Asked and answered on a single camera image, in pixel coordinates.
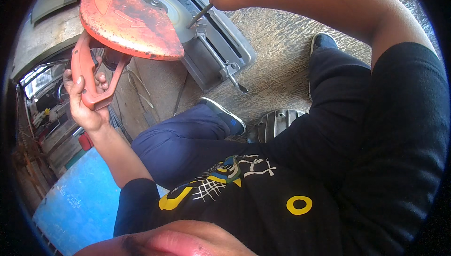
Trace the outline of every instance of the black t-shirt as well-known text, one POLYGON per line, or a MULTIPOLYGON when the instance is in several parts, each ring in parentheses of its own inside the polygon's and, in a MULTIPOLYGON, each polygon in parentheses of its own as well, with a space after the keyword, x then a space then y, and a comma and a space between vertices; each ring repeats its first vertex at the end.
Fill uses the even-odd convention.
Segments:
POLYGON ((363 128, 338 192, 265 157, 225 157, 161 199, 153 181, 129 182, 114 236, 193 219, 221 226, 259 255, 402 253, 426 218, 447 157, 449 90, 433 52, 402 43, 379 58, 363 128))

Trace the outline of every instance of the navy blue pants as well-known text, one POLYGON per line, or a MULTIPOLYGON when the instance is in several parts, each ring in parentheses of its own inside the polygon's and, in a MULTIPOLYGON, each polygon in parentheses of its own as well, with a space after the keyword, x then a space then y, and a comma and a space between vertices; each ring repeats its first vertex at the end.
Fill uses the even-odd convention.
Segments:
MULTIPOLYGON (((231 155, 259 154, 332 191, 352 167, 368 102, 370 68, 332 48, 315 50, 308 64, 313 104, 309 114, 269 143, 225 141, 228 126, 197 105, 140 133, 132 142, 155 182, 173 189, 231 155)), ((274 108, 268 103, 268 111, 274 108)))

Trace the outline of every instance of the lip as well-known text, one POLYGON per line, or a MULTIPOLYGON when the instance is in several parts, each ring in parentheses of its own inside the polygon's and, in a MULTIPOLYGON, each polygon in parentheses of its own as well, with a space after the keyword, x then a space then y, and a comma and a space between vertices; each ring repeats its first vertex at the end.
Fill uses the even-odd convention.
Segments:
POLYGON ((208 243, 199 237, 172 230, 163 230, 150 237, 146 246, 177 256, 213 256, 208 243))

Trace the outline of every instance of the trigger switch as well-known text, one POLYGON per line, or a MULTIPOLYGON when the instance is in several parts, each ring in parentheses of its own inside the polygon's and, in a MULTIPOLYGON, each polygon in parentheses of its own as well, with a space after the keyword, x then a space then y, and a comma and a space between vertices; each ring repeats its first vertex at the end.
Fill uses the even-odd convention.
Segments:
POLYGON ((99 62, 96 60, 96 56, 94 55, 93 51, 90 50, 90 52, 91 52, 91 57, 93 58, 94 65, 97 67, 99 65, 99 62))

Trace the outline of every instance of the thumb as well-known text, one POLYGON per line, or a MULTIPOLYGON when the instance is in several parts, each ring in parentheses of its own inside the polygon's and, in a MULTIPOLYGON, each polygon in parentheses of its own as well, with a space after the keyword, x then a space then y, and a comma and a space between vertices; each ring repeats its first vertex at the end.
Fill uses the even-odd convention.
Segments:
POLYGON ((84 90, 84 77, 80 77, 72 85, 69 91, 70 105, 71 107, 78 107, 82 99, 82 92, 84 90))

